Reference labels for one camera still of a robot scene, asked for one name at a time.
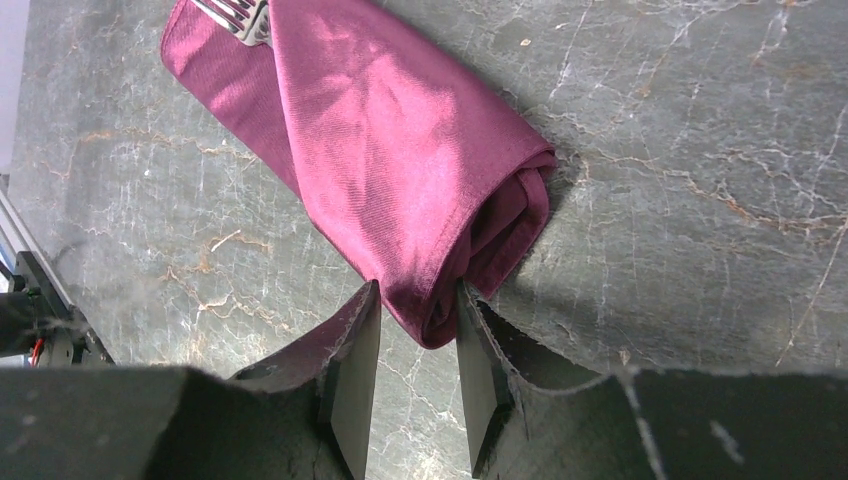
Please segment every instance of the red wire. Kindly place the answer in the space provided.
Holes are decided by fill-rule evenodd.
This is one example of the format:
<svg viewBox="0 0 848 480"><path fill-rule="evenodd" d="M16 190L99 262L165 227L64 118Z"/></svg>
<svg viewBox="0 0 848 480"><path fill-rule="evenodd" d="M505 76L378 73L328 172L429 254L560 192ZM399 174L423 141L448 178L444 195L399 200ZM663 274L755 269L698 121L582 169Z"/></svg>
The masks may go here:
<svg viewBox="0 0 848 480"><path fill-rule="evenodd" d="M44 339L39 338L32 347L32 357L29 359L30 366L34 367L38 363L38 354L41 353L41 347L44 345Z"/></svg>

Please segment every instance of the gray marble tabletop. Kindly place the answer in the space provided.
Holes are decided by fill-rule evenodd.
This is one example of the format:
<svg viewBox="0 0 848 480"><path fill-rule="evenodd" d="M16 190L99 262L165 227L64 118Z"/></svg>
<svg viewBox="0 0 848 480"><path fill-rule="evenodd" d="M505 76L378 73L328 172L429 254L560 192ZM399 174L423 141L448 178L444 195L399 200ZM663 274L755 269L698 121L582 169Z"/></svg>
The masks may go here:
<svg viewBox="0 0 848 480"><path fill-rule="evenodd" d="M493 305L604 371L848 361L843 0L387 0L558 148ZM161 66L170 1L33 0L10 195L117 361L228 375L361 279ZM368 478L468 477L456 355L384 319Z"/></svg>

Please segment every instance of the pink fabric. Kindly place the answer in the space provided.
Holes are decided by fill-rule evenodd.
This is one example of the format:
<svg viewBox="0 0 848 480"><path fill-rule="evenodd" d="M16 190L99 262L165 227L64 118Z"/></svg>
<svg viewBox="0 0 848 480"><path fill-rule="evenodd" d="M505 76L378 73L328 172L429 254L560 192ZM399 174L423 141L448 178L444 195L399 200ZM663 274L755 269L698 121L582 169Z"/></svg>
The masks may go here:
<svg viewBox="0 0 848 480"><path fill-rule="evenodd" d="M491 295L542 231L550 145L367 0L270 2L273 49L188 0L162 60L302 200L421 345L456 334L456 279Z"/></svg>

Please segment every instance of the cloth napkin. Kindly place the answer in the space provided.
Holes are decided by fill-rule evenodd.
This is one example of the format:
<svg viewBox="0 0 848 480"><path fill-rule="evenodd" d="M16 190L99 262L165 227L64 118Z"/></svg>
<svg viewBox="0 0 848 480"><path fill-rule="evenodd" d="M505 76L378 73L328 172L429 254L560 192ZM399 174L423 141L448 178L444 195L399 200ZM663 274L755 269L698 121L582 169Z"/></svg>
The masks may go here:
<svg viewBox="0 0 848 480"><path fill-rule="evenodd" d="M368 0L270 2L273 48L188 0L162 38L177 80L303 201L419 344L456 335L456 280L490 296L542 231L551 146Z"/></svg>

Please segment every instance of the fork head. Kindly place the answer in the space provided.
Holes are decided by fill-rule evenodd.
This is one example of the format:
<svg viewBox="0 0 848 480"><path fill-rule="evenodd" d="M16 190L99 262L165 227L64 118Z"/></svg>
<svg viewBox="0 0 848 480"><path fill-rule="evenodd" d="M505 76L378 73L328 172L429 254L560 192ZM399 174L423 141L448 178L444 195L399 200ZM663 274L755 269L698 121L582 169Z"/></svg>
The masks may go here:
<svg viewBox="0 0 848 480"><path fill-rule="evenodd" d="M268 0L191 0L218 25L229 30L242 43L271 44Z"/></svg>

